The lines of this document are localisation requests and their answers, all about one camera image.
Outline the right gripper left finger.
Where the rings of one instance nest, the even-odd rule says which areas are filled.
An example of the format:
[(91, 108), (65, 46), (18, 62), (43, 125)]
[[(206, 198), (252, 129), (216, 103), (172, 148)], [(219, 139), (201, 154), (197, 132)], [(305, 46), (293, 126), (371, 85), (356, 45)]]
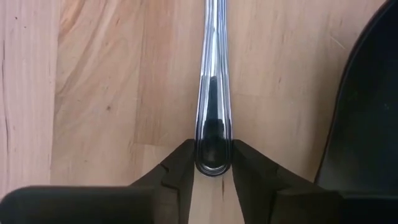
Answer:
[(0, 201), (0, 224), (187, 224), (194, 141), (131, 185), (23, 187)]

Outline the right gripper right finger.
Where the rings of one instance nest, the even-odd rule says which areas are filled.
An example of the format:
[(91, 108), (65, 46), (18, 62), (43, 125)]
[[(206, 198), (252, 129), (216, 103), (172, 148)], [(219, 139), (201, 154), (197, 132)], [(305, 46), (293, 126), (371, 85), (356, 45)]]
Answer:
[(398, 194), (323, 189), (241, 140), (232, 168), (245, 224), (398, 224)]

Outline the black plastic serving spoon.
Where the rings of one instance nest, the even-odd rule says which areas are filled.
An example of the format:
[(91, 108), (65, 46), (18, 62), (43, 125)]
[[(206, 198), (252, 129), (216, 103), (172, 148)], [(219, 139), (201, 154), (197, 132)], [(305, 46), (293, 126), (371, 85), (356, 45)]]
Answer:
[(385, 1), (349, 55), (315, 182), (398, 193), (398, 0)]

